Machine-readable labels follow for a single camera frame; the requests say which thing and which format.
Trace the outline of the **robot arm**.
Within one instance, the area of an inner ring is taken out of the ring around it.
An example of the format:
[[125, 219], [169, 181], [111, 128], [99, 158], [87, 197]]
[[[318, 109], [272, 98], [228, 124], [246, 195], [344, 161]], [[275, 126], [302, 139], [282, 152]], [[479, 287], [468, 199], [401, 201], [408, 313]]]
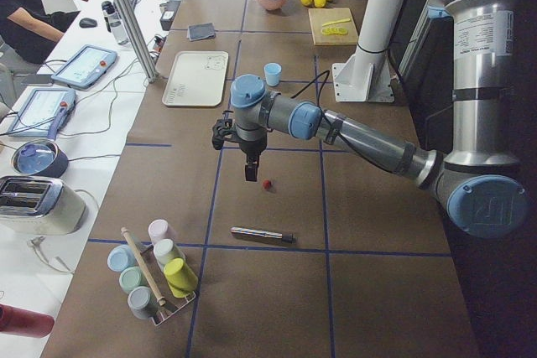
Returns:
[[245, 177], [254, 181], [268, 131], [318, 137], [413, 180], [467, 234], [505, 235], [524, 222], [529, 209], [527, 192], [515, 178], [519, 160], [503, 135], [518, 1], [428, 0], [431, 18], [453, 20], [453, 146], [448, 154], [425, 151], [312, 102], [283, 96], [256, 75], [241, 75], [232, 83], [234, 114], [213, 126], [213, 147], [238, 144], [246, 155]]

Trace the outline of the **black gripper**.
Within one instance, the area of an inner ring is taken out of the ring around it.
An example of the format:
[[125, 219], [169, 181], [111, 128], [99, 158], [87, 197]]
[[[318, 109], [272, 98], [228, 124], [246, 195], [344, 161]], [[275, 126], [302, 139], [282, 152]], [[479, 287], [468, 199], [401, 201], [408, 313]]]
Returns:
[[222, 117], [216, 120], [212, 127], [211, 143], [215, 150], [221, 150], [225, 143], [235, 143], [246, 155], [244, 167], [245, 180], [248, 182], [258, 181], [258, 161], [261, 153], [267, 147], [267, 132], [261, 128], [260, 132], [254, 129], [252, 132], [242, 130], [233, 117], [228, 117], [230, 110], [225, 110]]

